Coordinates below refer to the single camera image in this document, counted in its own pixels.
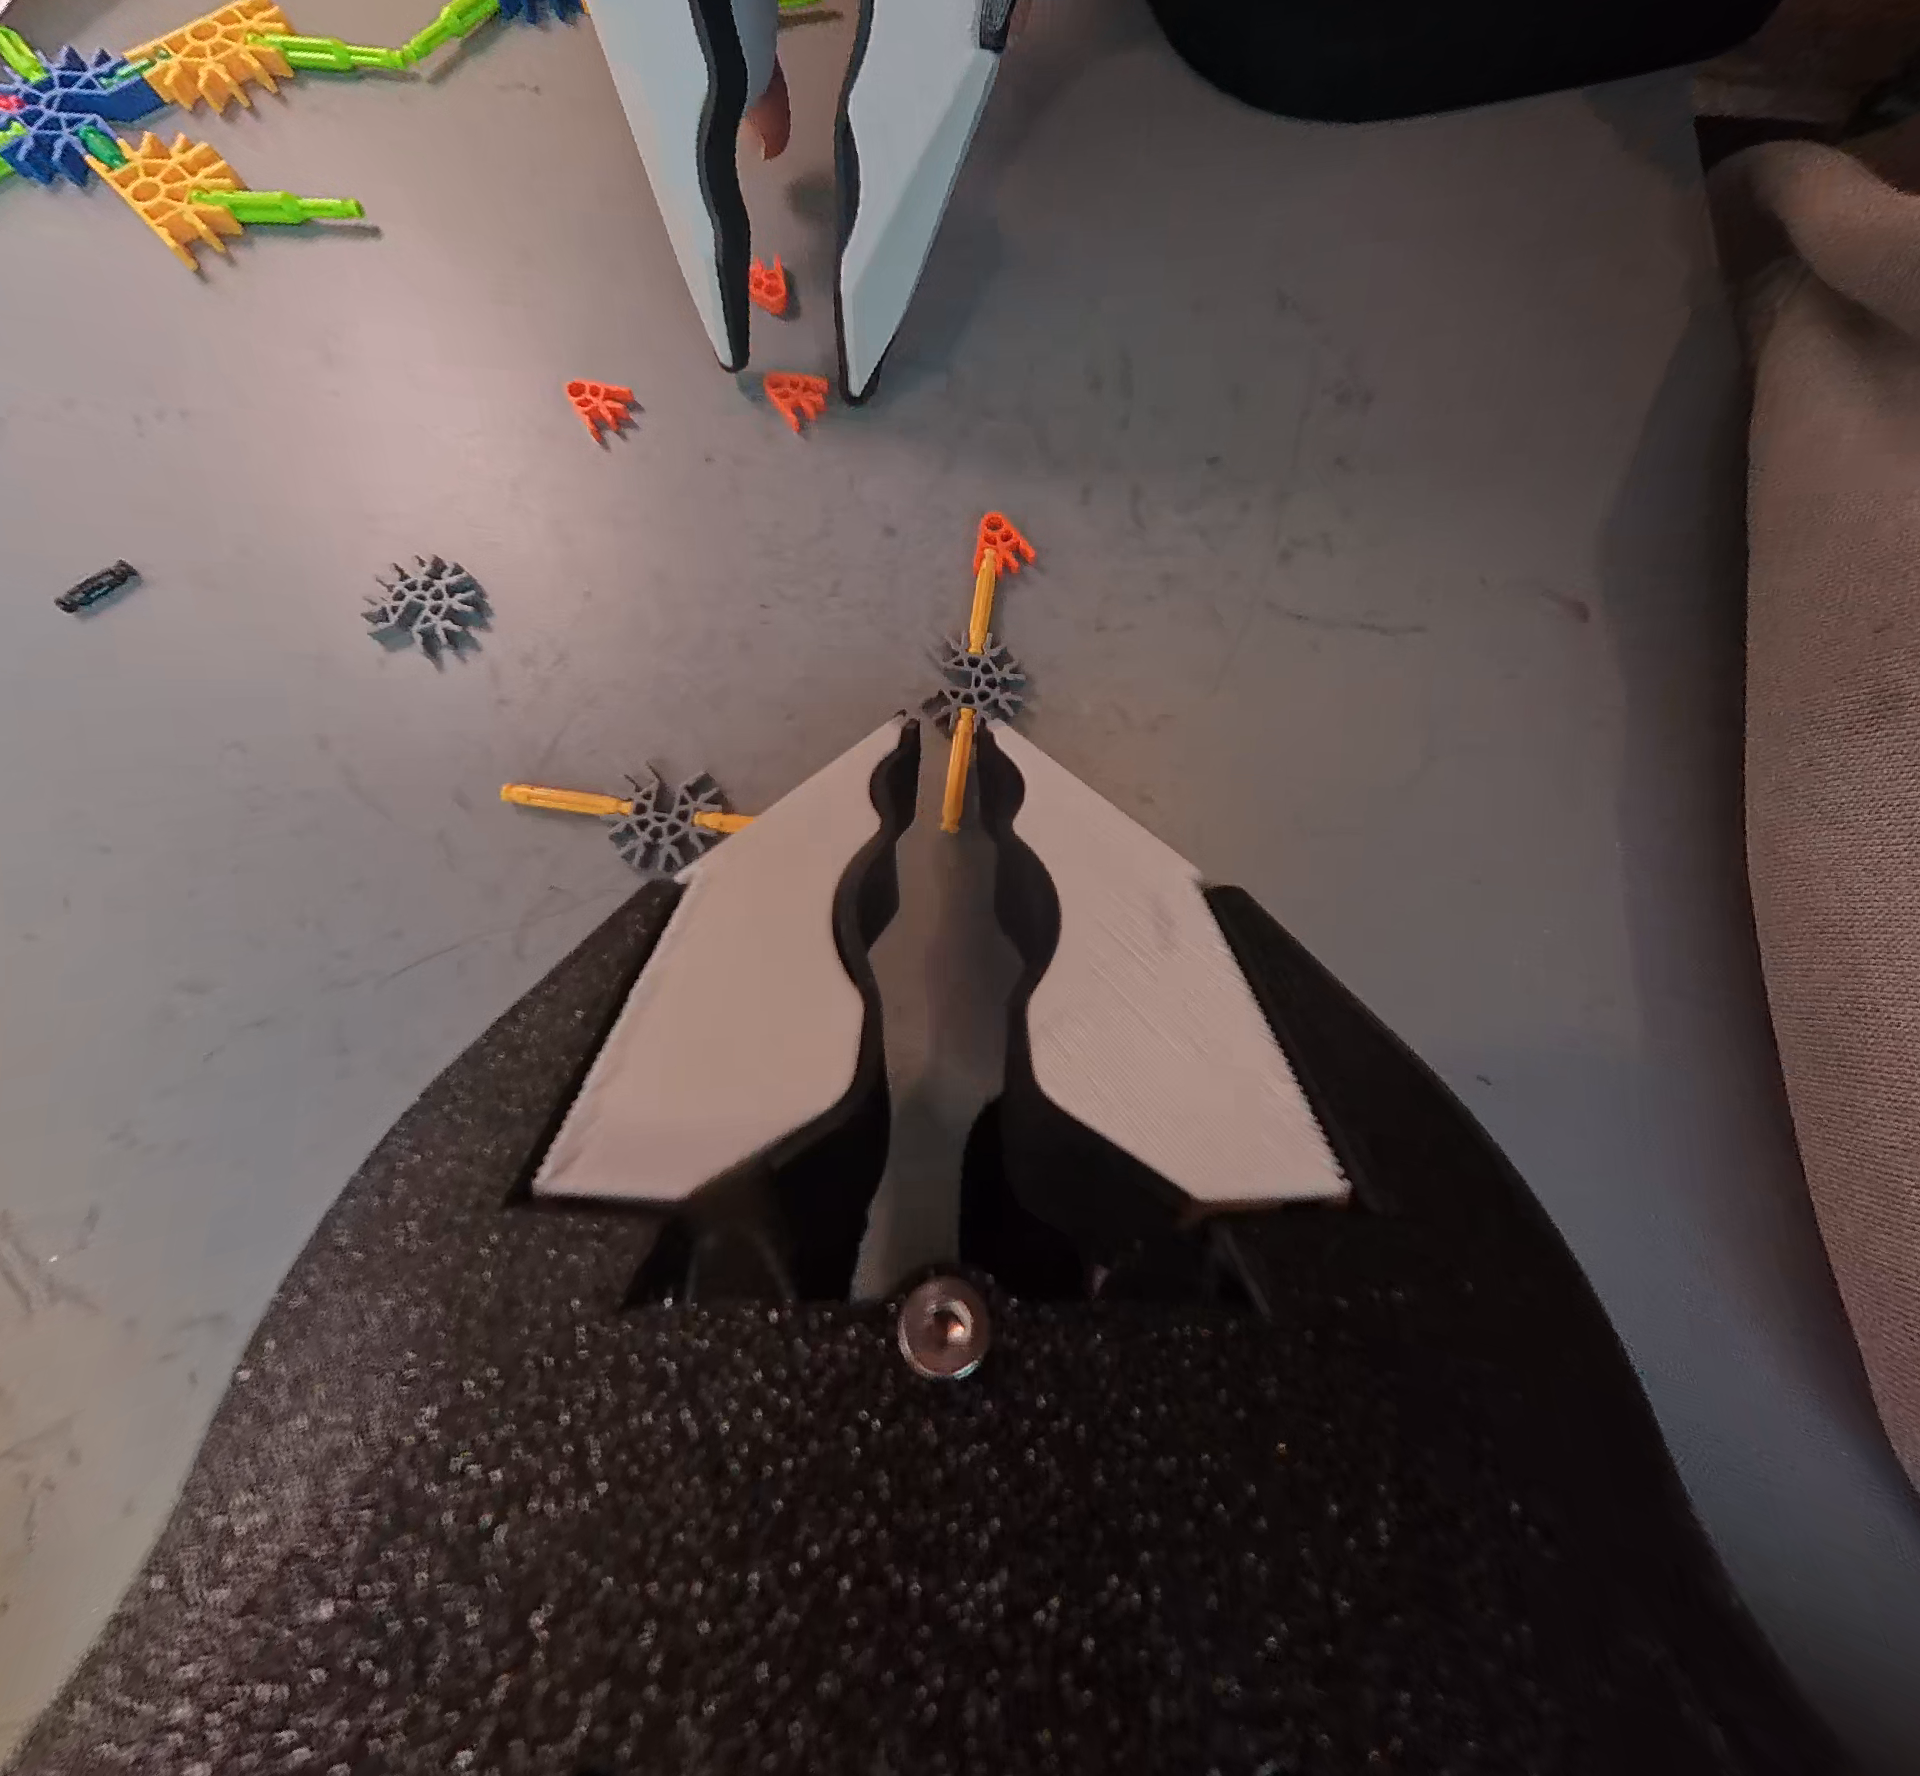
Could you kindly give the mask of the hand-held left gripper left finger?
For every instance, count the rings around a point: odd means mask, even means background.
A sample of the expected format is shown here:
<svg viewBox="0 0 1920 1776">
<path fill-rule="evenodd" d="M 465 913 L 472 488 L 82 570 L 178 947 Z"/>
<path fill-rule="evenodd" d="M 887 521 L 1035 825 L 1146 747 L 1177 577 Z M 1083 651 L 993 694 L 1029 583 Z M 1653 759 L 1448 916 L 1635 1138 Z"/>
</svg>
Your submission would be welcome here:
<svg viewBox="0 0 1920 1776">
<path fill-rule="evenodd" d="M 822 1130 L 881 1056 L 921 729 L 889 718 L 677 879 L 533 1174 L 544 1201 L 687 1201 Z"/>
</svg>

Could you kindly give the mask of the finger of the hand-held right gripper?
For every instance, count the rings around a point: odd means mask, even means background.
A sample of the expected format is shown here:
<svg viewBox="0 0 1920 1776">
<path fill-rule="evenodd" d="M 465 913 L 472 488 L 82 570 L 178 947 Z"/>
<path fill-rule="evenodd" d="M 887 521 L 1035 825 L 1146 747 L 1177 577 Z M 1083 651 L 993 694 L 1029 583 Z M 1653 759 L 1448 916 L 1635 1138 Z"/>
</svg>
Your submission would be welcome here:
<svg viewBox="0 0 1920 1776">
<path fill-rule="evenodd" d="M 585 0 L 718 364 L 749 362 L 752 226 L 737 173 L 747 58 L 733 0 Z"/>
<path fill-rule="evenodd" d="M 862 404 L 906 317 L 996 73 L 982 0 L 857 0 L 834 129 L 834 312 Z"/>
</svg>

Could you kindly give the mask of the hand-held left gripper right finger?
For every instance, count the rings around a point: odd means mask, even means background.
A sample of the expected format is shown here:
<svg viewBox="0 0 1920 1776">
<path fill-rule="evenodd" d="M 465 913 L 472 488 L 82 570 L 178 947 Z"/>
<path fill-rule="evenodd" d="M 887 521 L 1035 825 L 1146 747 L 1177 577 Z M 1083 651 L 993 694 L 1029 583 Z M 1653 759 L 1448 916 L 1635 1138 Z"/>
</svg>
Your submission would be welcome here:
<svg viewBox="0 0 1920 1776">
<path fill-rule="evenodd" d="M 1043 1105 L 1202 1207 L 1345 1203 L 1349 1177 L 1199 869 L 1011 729 L 978 744 L 978 810 L 1031 971 Z"/>
</svg>

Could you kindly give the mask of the grey snowflake connector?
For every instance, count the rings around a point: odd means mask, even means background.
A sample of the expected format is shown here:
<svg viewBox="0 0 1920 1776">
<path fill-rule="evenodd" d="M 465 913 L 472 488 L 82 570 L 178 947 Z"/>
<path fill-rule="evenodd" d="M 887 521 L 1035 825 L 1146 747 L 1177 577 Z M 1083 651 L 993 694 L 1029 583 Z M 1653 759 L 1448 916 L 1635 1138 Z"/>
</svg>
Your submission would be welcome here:
<svg viewBox="0 0 1920 1776">
<path fill-rule="evenodd" d="M 731 815 L 712 776 L 668 782 L 649 768 L 643 776 L 629 776 L 627 784 L 631 809 L 608 819 L 610 843 L 641 878 L 676 878 L 724 839 L 720 829 L 700 820 Z"/>
<path fill-rule="evenodd" d="M 994 633 L 981 647 L 948 638 L 940 654 L 940 685 L 924 705 L 942 732 L 953 732 L 964 712 L 978 724 L 1011 723 L 1023 703 L 1025 673 Z"/>
<path fill-rule="evenodd" d="M 413 648 L 433 667 L 463 661 L 492 629 L 484 583 L 440 555 L 392 562 L 362 599 L 361 621 L 382 648 Z"/>
</svg>

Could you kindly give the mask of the toy model with red rod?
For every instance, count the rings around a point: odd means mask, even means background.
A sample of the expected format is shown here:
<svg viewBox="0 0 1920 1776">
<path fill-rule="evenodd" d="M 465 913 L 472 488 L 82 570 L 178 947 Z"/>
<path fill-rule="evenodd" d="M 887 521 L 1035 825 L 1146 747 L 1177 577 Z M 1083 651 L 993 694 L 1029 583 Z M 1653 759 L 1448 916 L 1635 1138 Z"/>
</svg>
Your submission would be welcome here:
<svg viewBox="0 0 1920 1776">
<path fill-rule="evenodd" d="M 273 0 L 229 0 L 120 54 L 68 45 L 49 55 L 5 28 L 3 179 L 43 190 L 102 185 L 189 271 L 251 228 L 361 226 L 361 200 L 251 188 L 216 145 L 161 138 L 150 122 L 251 109 L 298 76 L 403 78 L 430 48 L 300 34 Z"/>
</svg>

